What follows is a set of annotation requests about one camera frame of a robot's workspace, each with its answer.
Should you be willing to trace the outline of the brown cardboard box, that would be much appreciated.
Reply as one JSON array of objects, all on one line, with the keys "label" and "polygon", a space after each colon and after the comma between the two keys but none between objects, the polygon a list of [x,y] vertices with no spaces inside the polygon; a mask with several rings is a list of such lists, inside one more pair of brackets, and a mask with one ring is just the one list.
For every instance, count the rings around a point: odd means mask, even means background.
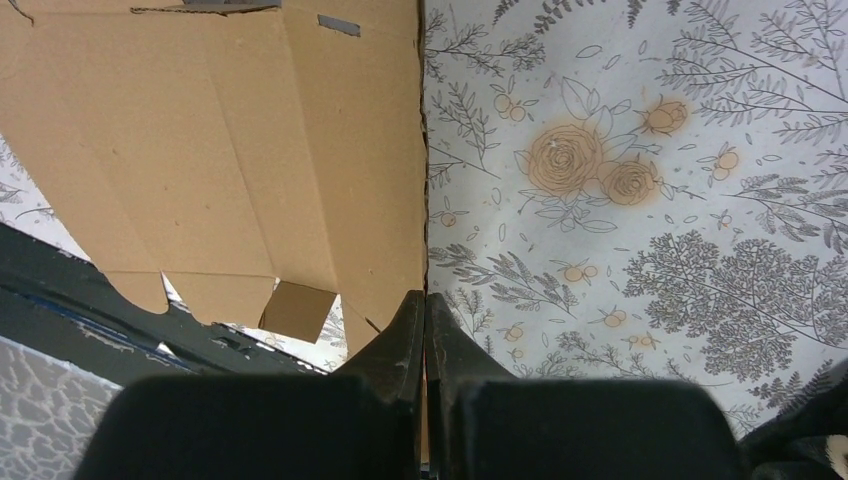
[{"label": "brown cardboard box", "polygon": [[134,305],[357,353],[425,280],[416,1],[5,1],[1,132]]}]

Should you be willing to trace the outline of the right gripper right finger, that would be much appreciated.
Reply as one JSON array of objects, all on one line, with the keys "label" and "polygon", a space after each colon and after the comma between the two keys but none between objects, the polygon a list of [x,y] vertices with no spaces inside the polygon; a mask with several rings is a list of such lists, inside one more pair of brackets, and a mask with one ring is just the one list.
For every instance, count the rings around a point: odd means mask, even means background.
[{"label": "right gripper right finger", "polygon": [[743,479],[722,412],[681,381],[523,379],[426,300],[430,451],[442,479]]}]

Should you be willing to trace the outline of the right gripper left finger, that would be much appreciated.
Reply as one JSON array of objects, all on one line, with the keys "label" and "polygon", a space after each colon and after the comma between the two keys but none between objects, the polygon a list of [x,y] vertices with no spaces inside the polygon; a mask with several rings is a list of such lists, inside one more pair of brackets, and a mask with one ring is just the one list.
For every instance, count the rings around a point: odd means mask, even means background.
[{"label": "right gripper left finger", "polygon": [[425,296],[327,375],[151,377],[110,403],[78,479],[415,479]]}]

